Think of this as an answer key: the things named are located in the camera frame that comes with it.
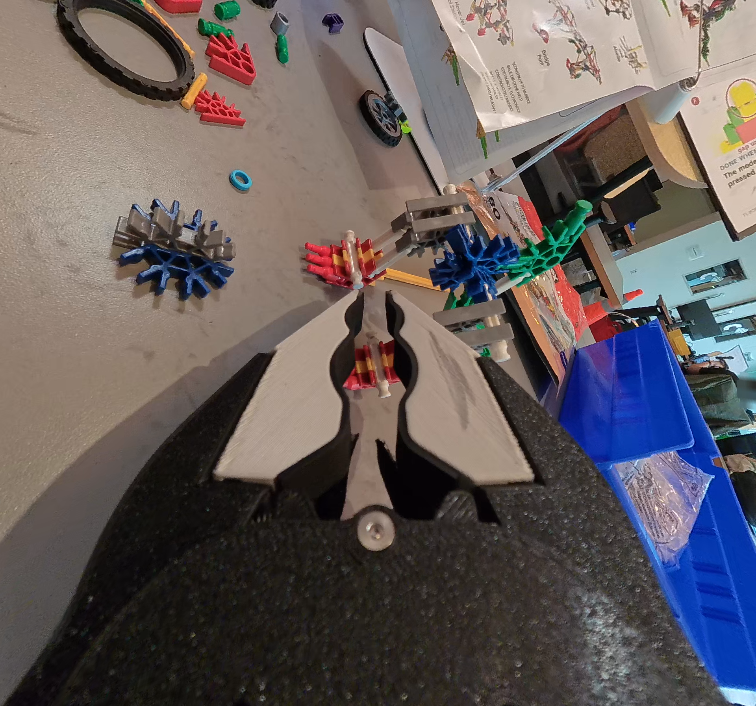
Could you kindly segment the round wooden table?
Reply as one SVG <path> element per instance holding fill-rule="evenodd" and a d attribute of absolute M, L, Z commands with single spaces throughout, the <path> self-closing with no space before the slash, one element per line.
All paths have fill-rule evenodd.
<path fill-rule="evenodd" d="M 708 188 L 700 164 L 676 115 L 666 124 L 652 120 L 640 98 L 625 103 L 640 142 L 662 182 L 679 187 Z"/>

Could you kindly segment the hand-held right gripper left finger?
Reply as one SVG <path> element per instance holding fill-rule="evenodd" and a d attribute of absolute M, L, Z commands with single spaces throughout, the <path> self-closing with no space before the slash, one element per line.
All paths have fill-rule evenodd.
<path fill-rule="evenodd" d="M 294 492 L 339 520 L 354 441 L 344 383 L 354 368 L 364 294 L 351 292 L 266 355 L 267 364 L 213 476 Z"/>

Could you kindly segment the large black rubber tire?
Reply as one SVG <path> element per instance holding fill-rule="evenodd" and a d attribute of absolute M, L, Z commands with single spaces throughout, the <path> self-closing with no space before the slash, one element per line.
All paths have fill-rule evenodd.
<path fill-rule="evenodd" d="M 175 68 L 171 81 L 157 81 L 126 68 L 110 57 L 85 30 L 80 13 L 95 9 L 127 20 L 165 51 Z M 134 95 L 164 102 L 179 101 L 195 78 L 194 62 L 182 45 L 144 7 L 128 0 L 57 0 L 57 21 L 72 48 L 102 76 Z"/>

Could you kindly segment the white booklet stand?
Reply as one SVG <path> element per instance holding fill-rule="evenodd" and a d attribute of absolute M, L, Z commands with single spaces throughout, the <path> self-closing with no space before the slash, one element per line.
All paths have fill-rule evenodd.
<path fill-rule="evenodd" d="M 550 115 L 533 123 L 477 137 L 477 117 L 464 84 L 457 84 L 445 58 L 443 35 L 430 43 L 430 71 L 419 70 L 420 57 L 373 28 L 364 30 L 365 49 L 383 85 L 398 101 L 411 126 L 410 137 L 422 163 L 440 192 L 449 183 L 489 176 L 494 171 L 509 183 L 515 177 L 514 158 L 524 153 L 537 162 L 563 147 L 585 128 L 596 125 L 600 112 L 576 109 L 572 115 Z"/>

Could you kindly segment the model instruction booklet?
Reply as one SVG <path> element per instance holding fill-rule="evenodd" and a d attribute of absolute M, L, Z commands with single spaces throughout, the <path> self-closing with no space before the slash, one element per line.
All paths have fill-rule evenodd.
<path fill-rule="evenodd" d="M 448 179 L 660 86 L 631 0 L 388 0 Z"/>

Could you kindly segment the grey clip connector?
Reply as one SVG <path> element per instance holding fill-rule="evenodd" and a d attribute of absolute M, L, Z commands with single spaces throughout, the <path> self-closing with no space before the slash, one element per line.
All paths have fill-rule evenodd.
<path fill-rule="evenodd" d="M 235 245 L 216 221 L 204 221 L 194 234 L 194 252 L 208 261 L 230 262 L 235 257 Z"/>
<path fill-rule="evenodd" d="M 150 232 L 148 240 L 164 246 L 178 246 L 183 240 L 185 212 L 181 203 L 174 200 L 167 207 L 159 199 L 154 199 L 150 207 Z"/>
<path fill-rule="evenodd" d="M 137 209 L 131 209 L 126 217 L 119 217 L 112 244 L 121 249 L 134 249 L 150 240 L 152 220 Z"/>

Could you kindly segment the toy kit plastic bag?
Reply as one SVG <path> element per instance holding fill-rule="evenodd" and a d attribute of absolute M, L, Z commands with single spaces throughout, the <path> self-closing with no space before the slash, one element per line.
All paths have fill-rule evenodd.
<path fill-rule="evenodd" d="M 467 195 L 483 237 L 510 237 L 520 248 L 528 240 L 543 240 L 543 224 L 529 200 L 505 191 L 482 195 L 473 182 L 459 184 L 456 189 Z M 550 374 L 560 384 L 588 328 L 580 295 L 569 284 L 562 267 L 555 266 L 528 284 L 512 288 L 505 296 Z"/>

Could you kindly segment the plain blue plastic bin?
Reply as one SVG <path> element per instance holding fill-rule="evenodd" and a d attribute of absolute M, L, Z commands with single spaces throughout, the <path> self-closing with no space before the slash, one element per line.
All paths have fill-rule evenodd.
<path fill-rule="evenodd" d="M 716 442 L 657 323 L 580 348 L 572 363 L 560 424 L 610 484 L 638 532 L 666 600 L 695 653 L 725 697 L 754 704 L 754 532 L 730 475 L 714 463 Z M 689 537 L 672 563 L 662 560 L 629 470 L 677 454 L 702 494 Z"/>

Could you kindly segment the blue snowflake connector pair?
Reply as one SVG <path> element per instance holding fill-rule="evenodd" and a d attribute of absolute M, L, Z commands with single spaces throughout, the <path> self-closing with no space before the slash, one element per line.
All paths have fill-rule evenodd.
<path fill-rule="evenodd" d="M 137 209 L 143 215 L 150 216 L 150 208 L 144 209 L 135 203 L 131 205 L 131 209 Z M 135 282 L 138 285 L 150 284 L 155 295 L 163 294 L 169 282 L 175 281 L 181 299 L 187 300 L 193 296 L 205 298 L 210 294 L 211 289 L 221 289 L 227 284 L 229 277 L 234 273 L 234 268 L 233 260 L 208 261 L 194 252 L 194 234 L 204 221 L 216 220 L 206 219 L 202 209 L 196 209 L 190 218 L 185 212 L 184 228 L 186 230 L 178 246 L 164 246 L 149 240 L 143 246 L 131 250 L 115 247 L 120 251 L 117 259 L 118 266 L 143 265 L 144 269 L 136 275 Z"/>

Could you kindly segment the wide red fan connector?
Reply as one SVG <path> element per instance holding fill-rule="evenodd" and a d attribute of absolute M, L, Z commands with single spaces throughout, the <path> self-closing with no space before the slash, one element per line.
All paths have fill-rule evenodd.
<path fill-rule="evenodd" d="M 211 35 L 206 46 L 209 68 L 243 85 L 250 86 L 256 78 L 249 45 L 241 47 L 233 35 L 223 32 Z"/>

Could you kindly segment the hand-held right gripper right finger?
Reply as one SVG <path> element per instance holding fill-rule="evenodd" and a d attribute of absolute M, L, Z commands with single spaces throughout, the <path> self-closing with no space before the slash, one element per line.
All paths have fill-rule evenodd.
<path fill-rule="evenodd" d="M 499 519 L 489 487 L 530 485 L 535 472 L 496 397 L 481 358 L 456 335 L 394 292 L 385 295 L 404 387 L 394 455 L 384 454 L 384 484 L 394 512 L 410 520 Z"/>

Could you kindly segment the long yellow rod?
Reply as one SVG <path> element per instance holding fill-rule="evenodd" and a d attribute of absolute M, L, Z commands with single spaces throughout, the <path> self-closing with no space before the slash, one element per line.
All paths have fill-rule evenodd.
<path fill-rule="evenodd" d="M 401 284 L 414 285 L 425 289 L 432 289 L 435 291 L 441 291 L 437 285 L 433 285 L 432 281 L 428 277 L 417 276 L 415 274 L 405 273 L 396 269 L 386 269 L 382 279 L 392 280 Z"/>

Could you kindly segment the small white clip holder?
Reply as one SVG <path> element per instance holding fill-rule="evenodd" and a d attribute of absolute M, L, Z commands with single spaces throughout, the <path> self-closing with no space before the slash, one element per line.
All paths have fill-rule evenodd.
<path fill-rule="evenodd" d="M 697 67 L 694 76 L 684 78 L 674 84 L 667 85 L 660 90 L 652 91 L 641 96 L 640 100 L 645 106 L 649 119 L 658 124 L 665 125 L 677 115 L 684 105 L 685 100 L 692 92 L 700 79 L 703 65 L 703 40 L 704 40 L 704 0 L 699 0 L 698 41 L 697 41 Z"/>

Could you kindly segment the small black toy wheel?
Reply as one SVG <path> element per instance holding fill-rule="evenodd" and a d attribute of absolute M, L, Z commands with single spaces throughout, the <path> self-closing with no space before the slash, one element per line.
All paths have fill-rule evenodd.
<path fill-rule="evenodd" d="M 384 96 L 366 90 L 359 98 L 358 108 L 368 128 L 382 144 L 391 148 L 400 144 L 404 136 L 402 121 Z"/>

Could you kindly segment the clear plastic bag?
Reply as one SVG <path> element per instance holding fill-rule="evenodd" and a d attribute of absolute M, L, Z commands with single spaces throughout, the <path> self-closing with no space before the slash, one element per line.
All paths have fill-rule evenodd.
<path fill-rule="evenodd" d="M 678 567 L 713 475 L 675 451 L 613 465 L 661 563 Z"/>

